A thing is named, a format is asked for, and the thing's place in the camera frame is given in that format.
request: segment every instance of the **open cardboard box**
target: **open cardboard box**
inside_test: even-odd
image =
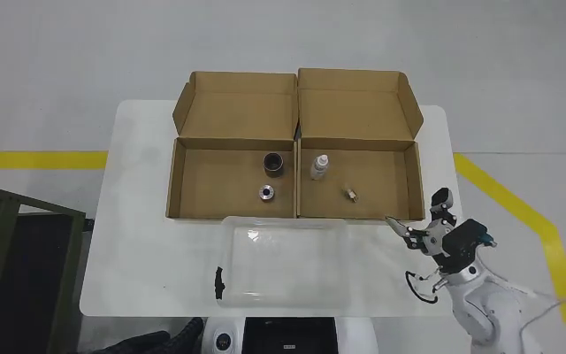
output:
[[[168,218],[296,217],[296,75],[192,73],[173,120]],[[269,152],[283,157],[278,178],[264,172]],[[264,184],[275,189],[267,203]]]
[[[425,217],[415,142],[423,116],[404,73],[300,69],[299,102],[298,215]],[[313,181],[310,166],[321,154],[330,165]]]

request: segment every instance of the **gray floor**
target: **gray floor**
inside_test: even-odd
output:
[[[565,242],[565,15],[563,0],[6,0],[0,150],[106,150],[119,102],[175,99],[193,70],[401,70],[420,104],[446,110],[454,151],[550,219]],[[0,170],[0,188],[94,218],[102,178],[100,170]],[[501,241],[486,260],[553,291],[539,237],[464,178],[459,184],[464,213]],[[179,322],[83,319],[79,348]],[[418,325],[422,335],[408,341],[378,326],[385,352],[466,351],[454,323]],[[442,346],[426,345],[430,328],[445,331]],[[533,331],[547,353],[566,347],[558,312]]]

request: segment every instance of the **cardboard box lid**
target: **cardboard box lid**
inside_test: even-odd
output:
[[[412,141],[423,115],[404,73],[299,69],[302,138]]]
[[[179,136],[293,140],[293,73],[193,72],[173,112]]]

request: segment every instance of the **yellow floor line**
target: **yellow floor line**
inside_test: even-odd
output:
[[[108,151],[0,151],[0,169],[97,170]]]
[[[459,174],[539,235],[555,293],[558,297],[566,297],[566,253],[556,226],[464,155],[454,154],[454,162]],[[560,310],[566,323],[566,304],[561,305]]]

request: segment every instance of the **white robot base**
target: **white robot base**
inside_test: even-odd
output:
[[[379,354],[370,318],[207,319],[202,354],[253,354],[259,347],[271,353]]]

